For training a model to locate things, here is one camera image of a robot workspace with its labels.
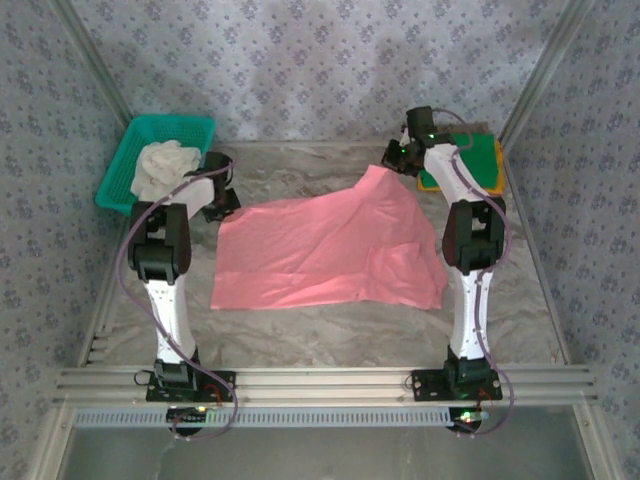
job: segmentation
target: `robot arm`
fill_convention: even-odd
[[[476,333],[477,313],[481,338],[489,351],[487,303],[493,274],[483,275],[480,289],[477,282],[480,273],[502,255],[504,224],[499,214],[473,192],[483,189],[460,159],[453,137],[437,131],[430,107],[407,112],[402,138],[389,142],[382,164],[412,176],[424,168],[437,181],[449,204],[442,252],[455,283],[453,334],[442,370],[413,372],[415,400],[478,399],[479,391],[502,398],[497,374],[491,370]],[[493,200],[505,210],[501,198]]]
[[[213,172],[230,163],[226,155],[209,152],[204,167],[192,174]],[[226,188],[229,181],[225,174],[195,180],[157,208],[129,244],[129,266],[144,283],[154,316],[180,350],[196,363],[198,350],[189,328],[185,298],[185,277],[191,264],[189,220],[199,211],[207,221],[222,220],[239,208],[234,190]],[[151,202],[136,202],[131,224],[150,206]],[[200,390],[198,372],[182,361],[159,332],[152,381],[163,392],[178,392],[179,398],[185,398],[185,392]]]

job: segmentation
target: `green basket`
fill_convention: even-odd
[[[141,115],[134,118],[100,184],[96,203],[130,216],[131,206],[138,199],[131,193],[131,183],[142,149],[153,142],[177,140],[183,147],[199,148],[204,155],[211,146],[215,129],[215,121],[209,117]]]

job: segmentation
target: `pink cloth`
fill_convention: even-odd
[[[211,308],[374,300],[440,308],[447,273],[418,201],[386,168],[353,187],[243,208],[218,235]]]

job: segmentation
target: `white towel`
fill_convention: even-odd
[[[159,200],[198,168],[201,156],[199,149],[182,147],[177,140],[147,145],[138,157],[131,193],[145,202]]]

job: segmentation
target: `purple cable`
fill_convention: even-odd
[[[434,112],[442,112],[442,113],[446,113],[448,115],[451,115],[452,117],[456,118],[462,125],[467,126],[467,122],[465,122],[464,119],[460,115],[458,115],[457,113],[452,112],[451,110],[447,110],[447,109],[444,109],[444,108],[434,108],[433,111]],[[482,339],[482,333],[481,333],[481,328],[480,328],[480,295],[482,293],[482,278],[487,273],[493,272],[496,268],[498,268],[498,266],[500,266],[502,263],[504,263],[506,261],[507,257],[509,256],[509,253],[511,252],[511,240],[512,240],[512,237],[513,237],[513,230],[511,228],[511,223],[509,222],[509,219],[507,218],[507,215],[498,206],[498,204],[496,202],[494,202],[493,199],[491,197],[489,197],[486,193],[480,192],[476,188],[474,188],[467,181],[467,179],[464,177],[464,175],[460,171],[460,167],[458,166],[456,155],[458,153],[460,153],[460,151],[467,150],[467,149],[469,149],[469,148],[471,148],[473,146],[473,135],[471,134],[470,131],[467,131],[467,134],[469,135],[469,145],[465,145],[464,147],[457,147],[453,151],[453,154],[451,155],[451,166],[453,167],[453,170],[455,171],[456,175],[458,176],[460,181],[463,183],[463,185],[471,193],[473,193],[474,195],[477,195],[482,200],[487,202],[489,204],[489,206],[491,206],[491,208],[493,208],[496,211],[496,213],[498,214],[498,216],[500,217],[500,219],[504,223],[506,234],[507,234],[505,247],[504,247],[504,252],[502,253],[502,256],[498,259],[498,261],[496,263],[494,263],[493,265],[491,265],[491,266],[485,268],[484,270],[482,270],[478,274],[478,280],[476,282],[476,301],[475,301],[475,305],[474,305],[474,322],[475,322],[475,327],[476,327],[476,336],[478,337],[478,343],[480,344],[480,348],[482,349],[482,353],[483,353],[484,357],[487,359],[487,362],[489,362],[489,365],[491,366],[491,368],[493,370],[495,370],[500,376],[502,376],[502,378],[504,378],[504,381],[507,384],[507,388],[509,389],[509,406],[507,407],[507,413],[502,418],[502,420],[497,425],[494,425],[493,427],[491,427],[489,430],[485,430],[484,432],[480,432],[480,433],[474,432],[474,435],[487,435],[489,433],[495,432],[496,430],[501,428],[505,423],[507,423],[507,421],[509,420],[509,418],[511,417],[511,414],[513,412],[513,405],[515,403],[516,397],[515,397],[515,393],[513,391],[513,384],[511,383],[511,380],[509,379],[507,374],[504,372],[504,370],[502,370],[500,367],[498,367],[498,364],[495,362],[495,360],[493,359],[493,357],[491,356],[491,354],[487,350],[487,347],[484,344],[484,340]]]
[[[184,440],[184,441],[187,441],[187,442],[190,442],[190,441],[193,441],[193,440],[211,440],[211,439],[219,437],[220,435],[223,435],[224,433],[228,432],[231,429],[231,427],[232,427],[233,423],[235,422],[236,417],[238,415],[238,397],[237,397],[235,391],[233,390],[233,388],[231,387],[231,385],[229,385],[223,378],[221,378],[219,375],[216,375],[212,371],[207,370],[202,365],[197,364],[196,362],[191,360],[189,357],[187,357],[184,354],[184,352],[180,349],[178,344],[176,344],[176,342],[173,340],[173,338],[171,338],[171,336],[169,335],[167,330],[162,326],[162,323],[160,323],[160,321],[155,317],[153,312],[151,310],[149,310],[137,298],[135,298],[131,294],[131,292],[129,292],[129,290],[127,289],[127,287],[124,284],[124,278],[122,276],[122,261],[124,260],[124,257],[127,254],[127,249],[129,247],[129,243],[131,242],[131,239],[133,238],[135,233],[138,231],[140,226],[146,221],[146,219],[160,205],[162,205],[163,203],[165,203],[168,200],[171,200],[171,198],[173,198],[174,195],[176,195],[177,193],[179,193],[182,190],[184,190],[185,188],[187,188],[193,182],[196,182],[196,181],[198,181],[200,179],[203,179],[203,178],[209,178],[209,177],[212,177],[214,175],[218,175],[220,173],[227,172],[227,171],[229,171],[229,170],[231,170],[233,168],[233,165],[234,165],[234,162],[232,161],[231,163],[229,163],[229,165],[227,165],[224,168],[220,168],[220,169],[215,170],[213,172],[206,172],[206,173],[202,173],[202,174],[197,175],[197,176],[189,177],[189,179],[186,182],[178,185],[168,195],[166,195],[166,196],[162,197],[160,200],[156,201],[153,205],[151,205],[149,208],[147,208],[144,211],[144,213],[142,215],[140,215],[140,218],[138,218],[135,221],[135,223],[131,226],[131,228],[129,229],[129,233],[127,233],[127,236],[125,237],[124,241],[122,242],[122,245],[120,246],[120,249],[118,250],[118,255],[116,256],[116,280],[118,282],[118,285],[122,289],[123,293],[129,298],[129,300],[131,300],[142,311],[146,312],[147,315],[149,315],[149,317],[153,320],[153,323],[155,324],[156,329],[158,330],[158,332],[160,332],[160,335],[166,340],[167,344],[173,349],[174,352],[176,352],[178,354],[178,356],[184,361],[184,363],[186,363],[187,365],[189,365],[190,367],[194,368],[195,370],[198,370],[199,372],[207,375],[208,377],[210,377],[213,380],[215,380],[216,382],[218,382],[226,390],[229,391],[229,393],[231,394],[231,397],[233,398],[233,412],[231,414],[231,417],[229,418],[229,421],[222,428],[220,428],[219,430],[217,430],[217,431],[215,431],[213,433],[208,433],[208,434],[205,434],[205,435],[198,435],[198,436],[195,436],[195,437],[186,437],[184,435],[180,435],[177,432],[178,423],[180,423],[180,421],[182,420],[182,418],[184,416],[188,415],[188,412],[184,413],[182,415],[178,415],[176,418],[174,418],[173,423],[171,425],[171,431],[173,432],[174,438],[176,440]]]

